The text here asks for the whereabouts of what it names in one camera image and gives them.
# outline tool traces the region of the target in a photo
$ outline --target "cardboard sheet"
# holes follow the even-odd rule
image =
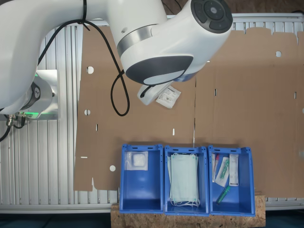
[[[299,45],[293,33],[233,31],[197,74],[195,144],[251,147],[255,187],[268,197],[304,197],[304,34],[298,36]]]
[[[110,28],[101,28],[119,62]],[[196,146],[249,146],[257,189],[268,197],[304,197],[304,33],[298,38],[299,45],[292,33],[232,31],[197,81],[172,85],[181,91],[172,109],[143,105],[136,97],[141,85],[124,76],[131,108],[119,117],[110,101],[118,72],[99,33],[84,29],[74,190],[91,191],[92,178],[95,188],[116,190],[123,143],[192,146],[195,118]],[[114,101],[125,112],[120,80]]]
[[[101,30],[120,63],[110,28],[101,27]],[[86,72],[88,66],[94,68],[92,74]],[[137,98],[141,85],[124,76],[131,107],[127,116],[119,117],[110,100],[111,86],[118,72],[103,38],[95,29],[84,29],[81,75],[74,190],[92,191],[92,178],[96,189],[117,190],[124,143],[192,147],[195,78],[173,84],[181,95],[174,107],[168,109],[156,102],[149,106],[142,104]],[[114,88],[114,102],[120,113],[124,113],[127,101],[120,80]],[[90,115],[85,115],[85,110],[90,110]],[[114,172],[110,171],[111,165],[116,167]]]

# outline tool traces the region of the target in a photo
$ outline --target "surgical mask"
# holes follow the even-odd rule
[[[168,157],[172,205],[199,206],[197,166],[198,157],[195,154],[175,153]]]

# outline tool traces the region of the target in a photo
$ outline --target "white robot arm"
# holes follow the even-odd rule
[[[82,0],[0,5],[0,114],[29,103],[43,38],[64,22],[82,19],[83,12]],[[110,25],[124,71],[145,85],[142,90],[189,80],[223,45],[232,25],[224,0],[189,0],[170,20],[161,0],[87,0],[86,19],[96,18]]]

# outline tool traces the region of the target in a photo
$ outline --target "blue plastic crate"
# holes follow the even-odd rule
[[[170,179],[168,172],[168,156],[174,153],[188,153],[197,154],[198,161],[198,187],[199,187],[199,207],[176,207],[171,205],[170,202]],[[164,205],[166,215],[186,215],[186,216],[209,216],[209,197],[208,197],[208,162],[207,162],[207,149],[206,147],[198,148],[182,148],[182,147],[165,147],[165,193]]]
[[[219,172],[223,157],[238,154],[238,186],[230,187],[230,191],[218,205],[216,202],[224,187],[212,182],[212,153],[219,154],[216,175]],[[253,180],[253,164],[251,149],[244,148],[216,148],[208,147],[209,155],[209,197],[210,213],[212,215],[250,216],[256,215],[255,188]]]
[[[148,170],[125,170],[128,151],[148,151]],[[120,213],[163,213],[162,145],[122,147]]]

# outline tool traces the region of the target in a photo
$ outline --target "green syringe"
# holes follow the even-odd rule
[[[224,167],[223,167],[222,173],[220,174],[220,178],[221,178],[221,179],[224,179],[228,167],[229,167],[229,159],[227,159],[227,160],[225,161],[225,165],[224,165]]]
[[[224,199],[224,197],[227,195],[227,193],[230,190],[230,186],[227,186],[224,191],[222,192],[222,194],[219,196],[218,200],[217,200],[217,204],[220,204],[220,202]]]

